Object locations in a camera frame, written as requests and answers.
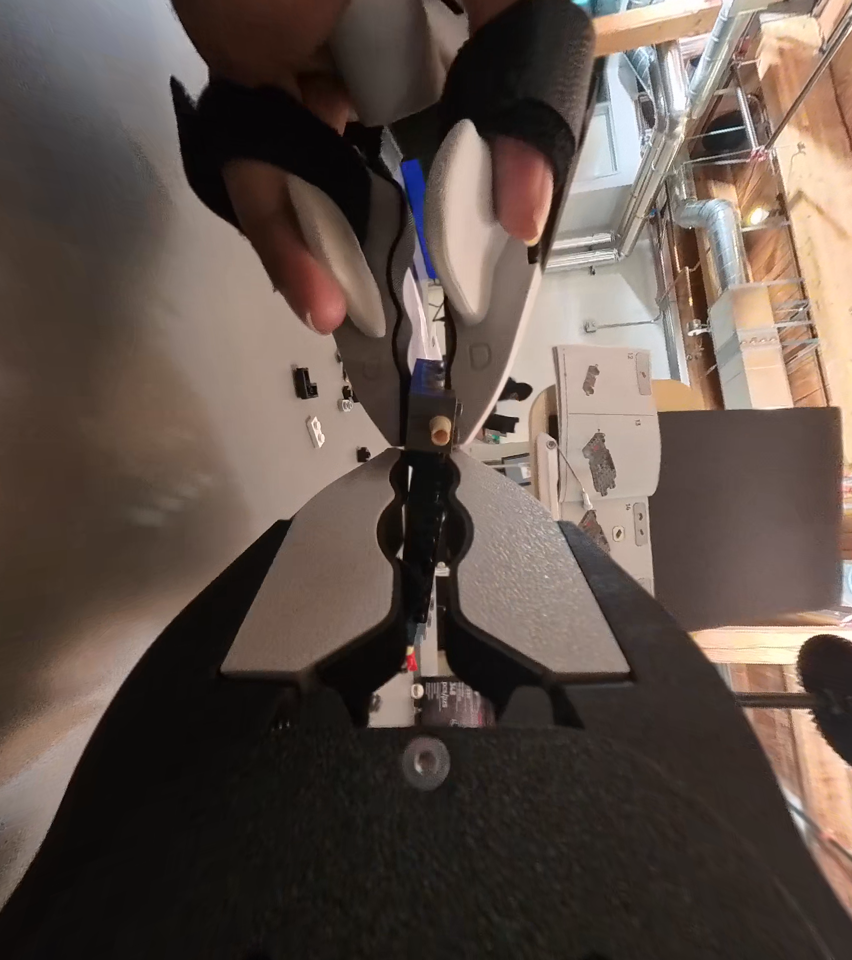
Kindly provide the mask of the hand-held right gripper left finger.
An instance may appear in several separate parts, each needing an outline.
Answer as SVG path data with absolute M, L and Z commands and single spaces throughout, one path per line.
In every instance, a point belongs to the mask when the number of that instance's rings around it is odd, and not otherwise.
M 221 665 L 236 680 L 333 690 L 355 722 L 407 650 L 402 499 L 389 448 L 294 516 Z

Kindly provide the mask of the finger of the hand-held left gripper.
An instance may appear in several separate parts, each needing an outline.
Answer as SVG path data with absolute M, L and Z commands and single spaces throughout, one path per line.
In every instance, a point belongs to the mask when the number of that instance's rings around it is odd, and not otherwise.
M 361 251 L 372 275 L 372 306 L 381 307 L 384 334 L 360 328 L 350 306 L 336 330 L 338 352 L 358 401 L 384 439 L 401 447 L 406 438 L 412 323 L 404 284 L 412 265 L 412 214 L 404 189 L 388 171 L 372 171 L 370 222 Z
M 463 447 L 479 434 L 492 412 L 517 356 L 532 317 L 543 278 L 538 261 L 529 261 L 530 249 L 508 239 L 492 273 L 489 306 L 479 321 L 468 323 L 443 282 L 447 315 L 455 330 L 450 378 L 456 400 L 456 443 Z

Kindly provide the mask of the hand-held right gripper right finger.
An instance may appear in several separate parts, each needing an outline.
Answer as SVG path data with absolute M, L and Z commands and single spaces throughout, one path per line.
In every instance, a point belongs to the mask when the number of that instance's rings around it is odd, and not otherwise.
M 630 668 L 549 510 L 491 466 L 450 458 L 445 653 L 504 722 L 519 690 L 538 716 L 578 722 L 569 687 Z

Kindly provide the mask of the black grey brick assembly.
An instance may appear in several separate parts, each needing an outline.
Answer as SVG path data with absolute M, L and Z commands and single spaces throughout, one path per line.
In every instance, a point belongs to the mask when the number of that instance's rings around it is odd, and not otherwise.
M 404 480 L 403 584 L 405 672 L 418 670 L 417 644 L 425 635 L 435 570 L 441 559 L 450 457 L 456 439 L 458 402 L 443 361 L 415 362 L 406 397 L 406 431 L 401 462 Z

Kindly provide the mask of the grey desk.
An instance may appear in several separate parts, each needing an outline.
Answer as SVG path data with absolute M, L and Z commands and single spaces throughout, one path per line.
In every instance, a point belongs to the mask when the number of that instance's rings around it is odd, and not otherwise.
M 0 817 L 44 819 L 155 632 L 384 447 L 186 185 L 170 75 L 205 71 L 167 2 L 0 2 Z

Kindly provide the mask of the pile of small loose bricks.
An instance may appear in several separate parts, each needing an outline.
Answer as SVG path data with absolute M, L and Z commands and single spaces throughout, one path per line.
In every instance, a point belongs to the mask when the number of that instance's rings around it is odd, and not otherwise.
M 342 413 L 351 412 L 357 405 L 358 399 L 353 384 L 345 369 L 345 362 L 339 351 L 335 354 L 336 363 L 340 367 L 342 382 L 340 385 L 340 398 L 336 401 L 337 409 Z M 359 464 L 369 461 L 372 457 L 371 451 L 366 445 L 360 445 L 356 450 L 356 457 Z

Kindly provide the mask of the blue plastic bin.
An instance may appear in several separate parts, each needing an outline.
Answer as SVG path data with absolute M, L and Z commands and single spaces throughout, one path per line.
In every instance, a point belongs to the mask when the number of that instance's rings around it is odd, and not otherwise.
M 421 262 L 421 267 L 416 267 L 417 275 L 421 280 L 434 282 L 436 281 L 436 272 L 425 237 L 426 179 L 423 167 L 417 158 L 405 159 L 400 164 L 400 172 L 416 230 L 419 257 L 417 262 Z

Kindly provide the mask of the brick instruction booklet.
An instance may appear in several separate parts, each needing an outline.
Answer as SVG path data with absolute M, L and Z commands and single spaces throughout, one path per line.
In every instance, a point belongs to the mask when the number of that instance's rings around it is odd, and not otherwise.
M 650 501 L 661 439 L 650 354 L 632 346 L 552 350 L 557 402 L 555 506 L 654 594 Z

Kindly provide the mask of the black labelled packet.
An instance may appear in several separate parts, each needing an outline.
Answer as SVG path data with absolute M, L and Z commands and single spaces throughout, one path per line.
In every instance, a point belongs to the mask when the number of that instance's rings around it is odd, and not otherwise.
M 410 692 L 416 726 L 477 729 L 494 723 L 489 702 L 459 678 L 423 677 Z

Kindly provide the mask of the black flat panel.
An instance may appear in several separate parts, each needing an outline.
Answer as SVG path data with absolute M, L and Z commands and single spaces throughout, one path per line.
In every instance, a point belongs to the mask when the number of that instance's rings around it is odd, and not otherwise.
M 659 415 L 657 601 L 686 632 L 768 625 L 841 594 L 835 407 Z

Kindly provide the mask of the pale ventilation unit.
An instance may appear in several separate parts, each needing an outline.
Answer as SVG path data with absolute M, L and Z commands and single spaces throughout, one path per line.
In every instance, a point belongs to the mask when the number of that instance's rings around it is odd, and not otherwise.
M 734 411 L 791 409 L 790 376 L 816 358 L 819 339 L 809 300 L 781 298 L 787 282 L 733 285 L 709 308 L 722 406 Z

